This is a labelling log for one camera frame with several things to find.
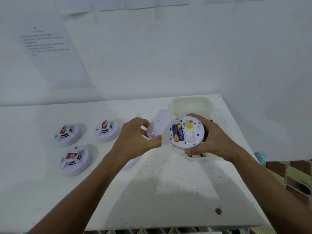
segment battery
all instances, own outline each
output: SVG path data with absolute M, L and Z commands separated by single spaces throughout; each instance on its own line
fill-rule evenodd
M 172 135 L 174 137 L 174 142 L 180 141 L 177 133 L 177 125 L 172 125 Z
M 179 140 L 184 140 L 183 129 L 181 124 L 177 124 L 177 134 L 179 136 Z

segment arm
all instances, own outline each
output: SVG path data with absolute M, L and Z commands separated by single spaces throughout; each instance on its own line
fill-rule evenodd
M 123 166 L 130 159 L 161 146 L 161 136 L 152 140 L 142 136 L 146 136 L 142 125 L 148 127 L 149 122 L 137 117 L 125 123 L 111 151 L 99 165 L 28 234 L 83 233 L 104 192 Z
M 186 154 L 213 153 L 231 162 L 277 233 L 312 233 L 312 210 L 287 191 L 217 124 L 196 114 L 189 115 L 199 119 L 209 133 L 202 144 L 186 150 Z

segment table surface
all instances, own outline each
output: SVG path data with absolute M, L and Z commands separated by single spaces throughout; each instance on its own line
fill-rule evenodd
M 253 155 L 222 97 L 203 96 L 220 109 L 233 139 Z M 93 129 L 98 122 L 115 118 L 123 123 L 137 116 L 151 121 L 172 99 L 1 107 L 0 232 L 29 230 L 99 164 L 116 139 L 97 141 Z M 83 134 L 59 148 L 53 133 L 66 123 L 79 123 Z M 67 177 L 58 161 L 76 145 L 88 147 L 92 161 L 81 174 Z M 253 225 L 270 224 L 232 164 L 218 157 L 190 162 L 167 144 L 117 174 L 87 230 Z

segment yellow sticker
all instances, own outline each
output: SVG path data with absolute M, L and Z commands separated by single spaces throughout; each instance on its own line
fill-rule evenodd
M 194 127 L 193 127 L 193 120 L 187 120 L 186 121 L 186 129 L 187 130 L 193 130 Z

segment white wall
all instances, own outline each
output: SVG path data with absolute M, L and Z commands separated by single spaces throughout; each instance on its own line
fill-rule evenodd
M 57 11 L 53 0 L 7 1 Z M 49 88 L 0 13 L 1 105 L 220 93 L 254 151 L 311 159 L 312 0 L 202 3 L 64 15 L 95 85 L 70 90 Z

